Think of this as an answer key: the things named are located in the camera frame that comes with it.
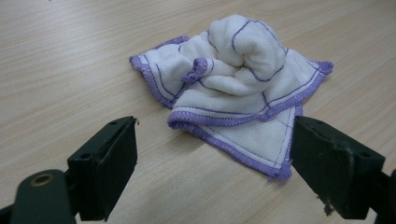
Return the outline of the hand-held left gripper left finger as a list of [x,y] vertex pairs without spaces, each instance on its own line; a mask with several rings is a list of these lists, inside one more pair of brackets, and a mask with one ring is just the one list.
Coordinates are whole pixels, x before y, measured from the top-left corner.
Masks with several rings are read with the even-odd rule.
[[67,159],[72,210],[83,221],[107,220],[137,164],[130,116],[105,125]]

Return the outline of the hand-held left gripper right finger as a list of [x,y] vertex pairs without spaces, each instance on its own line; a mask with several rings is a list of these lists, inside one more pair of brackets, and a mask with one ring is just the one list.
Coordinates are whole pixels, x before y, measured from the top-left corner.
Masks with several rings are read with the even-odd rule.
[[387,218],[385,157],[331,125],[294,119],[291,164],[324,203],[324,213],[365,219],[369,210]]

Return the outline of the white towel with purple trim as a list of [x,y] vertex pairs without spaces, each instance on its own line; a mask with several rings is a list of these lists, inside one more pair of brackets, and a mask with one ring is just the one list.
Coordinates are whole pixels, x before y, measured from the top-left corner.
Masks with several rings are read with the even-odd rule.
[[290,177],[293,120],[332,72],[284,47],[265,22],[232,15],[131,57],[167,123],[275,179]]

